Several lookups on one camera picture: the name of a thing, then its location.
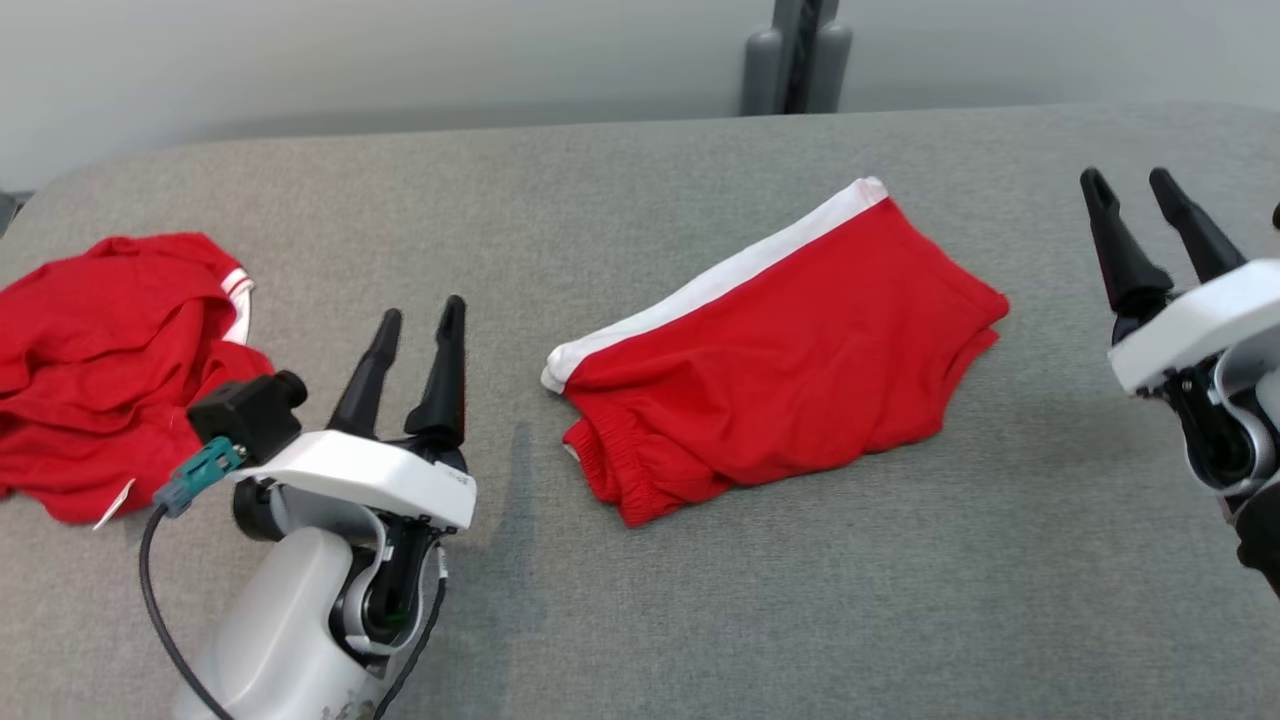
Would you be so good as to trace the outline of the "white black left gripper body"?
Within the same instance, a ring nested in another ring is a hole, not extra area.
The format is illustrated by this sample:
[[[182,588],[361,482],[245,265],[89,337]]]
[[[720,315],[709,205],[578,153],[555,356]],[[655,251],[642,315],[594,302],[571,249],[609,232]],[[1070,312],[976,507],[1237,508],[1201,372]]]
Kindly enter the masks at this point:
[[[233,471],[233,518],[255,541],[315,527],[366,559],[339,573],[326,623],[351,653],[394,653],[422,620],[428,552],[474,519],[477,484],[449,465],[460,457],[424,459],[338,430],[303,433],[269,462]]]

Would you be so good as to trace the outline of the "grey metal post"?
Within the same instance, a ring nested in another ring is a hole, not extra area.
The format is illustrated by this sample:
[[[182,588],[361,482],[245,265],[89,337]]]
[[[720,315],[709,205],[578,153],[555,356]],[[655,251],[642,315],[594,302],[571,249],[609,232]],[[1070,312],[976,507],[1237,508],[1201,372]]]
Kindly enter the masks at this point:
[[[771,27],[745,44],[739,114],[836,113],[852,47],[841,0],[773,0]]]

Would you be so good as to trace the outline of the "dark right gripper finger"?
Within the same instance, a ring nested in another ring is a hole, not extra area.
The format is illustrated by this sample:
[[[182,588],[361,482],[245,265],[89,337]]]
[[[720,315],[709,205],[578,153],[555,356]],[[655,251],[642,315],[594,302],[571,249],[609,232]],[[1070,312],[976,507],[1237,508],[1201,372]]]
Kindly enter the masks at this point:
[[[1080,187],[1108,306],[1116,318],[1149,320],[1167,305],[1172,278],[1139,246],[1121,218],[1119,199],[1100,169],[1085,168]]]
[[[1239,247],[1187,195],[1167,168],[1151,170],[1149,187],[1164,219],[1179,233],[1199,283],[1207,284],[1248,263]]]

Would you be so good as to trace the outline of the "red shorts with white stripe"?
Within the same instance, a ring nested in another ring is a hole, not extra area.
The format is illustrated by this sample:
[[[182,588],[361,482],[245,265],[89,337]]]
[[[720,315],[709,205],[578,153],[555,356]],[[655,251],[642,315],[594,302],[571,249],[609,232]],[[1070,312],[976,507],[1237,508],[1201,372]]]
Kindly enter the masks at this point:
[[[855,179],[659,302],[553,348],[590,491],[641,527],[937,434],[1007,297]]]

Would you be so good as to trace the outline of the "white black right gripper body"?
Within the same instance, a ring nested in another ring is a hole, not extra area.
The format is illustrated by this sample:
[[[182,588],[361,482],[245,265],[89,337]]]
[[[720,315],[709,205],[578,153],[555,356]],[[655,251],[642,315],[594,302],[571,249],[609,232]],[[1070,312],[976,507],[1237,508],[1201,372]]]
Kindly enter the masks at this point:
[[[1174,299],[1108,360],[1128,395],[1170,406],[1192,473],[1220,498],[1249,498],[1280,473],[1280,259]]]

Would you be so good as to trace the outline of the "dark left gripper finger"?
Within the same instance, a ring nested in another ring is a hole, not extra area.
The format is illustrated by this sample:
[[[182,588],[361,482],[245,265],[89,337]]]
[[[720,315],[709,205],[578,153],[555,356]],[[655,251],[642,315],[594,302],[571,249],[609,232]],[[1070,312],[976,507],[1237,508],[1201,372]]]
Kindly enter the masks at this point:
[[[392,307],[384,311],[380,324],[356,364],[333,414],[326,424],[329,430],[376,439],[378,413],[387,373],[396,361],[402,329],[402,313]]]
[[[435,355],[404,433],[424,448],[460,448],[465,442],[466,311],[462,297],[447,299],[435,331]]]

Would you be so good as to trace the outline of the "red Bulls T-shirt white sleeves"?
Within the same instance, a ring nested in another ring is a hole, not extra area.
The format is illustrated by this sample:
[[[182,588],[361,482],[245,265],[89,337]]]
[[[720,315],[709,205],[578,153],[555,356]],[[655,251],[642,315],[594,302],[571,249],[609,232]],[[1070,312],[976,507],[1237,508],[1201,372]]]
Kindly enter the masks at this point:
[[[0,290],[0,501],[101,525],[200,450],[196,400],[273,365],[253,282],[202,233],[114,236]]]

